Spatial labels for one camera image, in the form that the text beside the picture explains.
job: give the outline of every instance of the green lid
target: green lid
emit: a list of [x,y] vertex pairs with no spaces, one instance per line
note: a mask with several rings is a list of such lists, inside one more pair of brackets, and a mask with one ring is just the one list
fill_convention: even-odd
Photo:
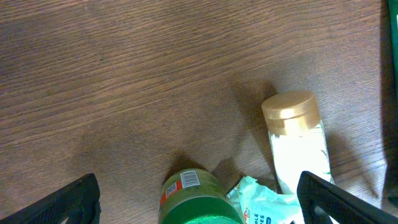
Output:
[[220,198],[197,197],[177,205],[162,224],[243,224],[232,205]]

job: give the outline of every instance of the light blue packaging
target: light blue packaging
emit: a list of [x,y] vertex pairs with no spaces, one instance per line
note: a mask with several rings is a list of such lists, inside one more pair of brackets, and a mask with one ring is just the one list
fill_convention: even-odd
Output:
[[296,195],[277,194],[252,177],[243,177],[227,197],[246,224],[304,224]]

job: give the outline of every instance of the barcode label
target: barcode label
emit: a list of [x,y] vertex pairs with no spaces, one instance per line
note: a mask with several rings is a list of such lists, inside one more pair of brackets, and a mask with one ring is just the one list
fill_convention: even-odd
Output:
[[183,189],[200,185],[198,174],[194,170],[182,172],[180,176]]
[[168,198],[176,190],[177,190],[177,183],[174,183],[170,187],[168,187],[168,189],[166,190],[166,198]]

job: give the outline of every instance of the white bottle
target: white bottle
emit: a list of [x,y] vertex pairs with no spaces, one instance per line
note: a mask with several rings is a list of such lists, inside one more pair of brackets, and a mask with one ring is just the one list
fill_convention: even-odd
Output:
[[305,170],[334,183],[315,95],[309,90],[288,91],[268,98],[261,108],[283,194],[297,194]]

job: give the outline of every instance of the gold bottle cap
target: gold bottle cap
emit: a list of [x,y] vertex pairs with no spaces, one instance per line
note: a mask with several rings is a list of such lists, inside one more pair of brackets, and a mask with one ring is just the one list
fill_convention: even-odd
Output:
[[310,90],[293,90],[266,99],[262,105],[268,131],[300,135],[320,122],[317,100]]

